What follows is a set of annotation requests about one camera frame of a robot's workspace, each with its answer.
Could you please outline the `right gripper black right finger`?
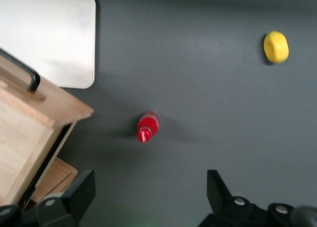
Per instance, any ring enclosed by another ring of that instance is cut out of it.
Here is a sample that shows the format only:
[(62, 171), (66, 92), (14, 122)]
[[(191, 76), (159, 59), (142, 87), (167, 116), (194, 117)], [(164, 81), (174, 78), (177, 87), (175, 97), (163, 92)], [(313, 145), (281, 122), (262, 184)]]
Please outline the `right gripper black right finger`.
[(269, 226), (266, 211), (243, 197), (233, 196), (216, 170), (207, 171), (207, 197), (212, 209), (212, 226)]

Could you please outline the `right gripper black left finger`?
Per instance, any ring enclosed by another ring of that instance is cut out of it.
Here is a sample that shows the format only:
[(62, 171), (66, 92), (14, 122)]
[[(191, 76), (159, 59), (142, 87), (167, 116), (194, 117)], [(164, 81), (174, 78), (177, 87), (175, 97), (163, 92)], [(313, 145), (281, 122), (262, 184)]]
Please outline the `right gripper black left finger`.
[(77, 227), (96, 195), (95, 172), (81, 172), (65, 192), (50, 194), (36, 206), (40, 227)]

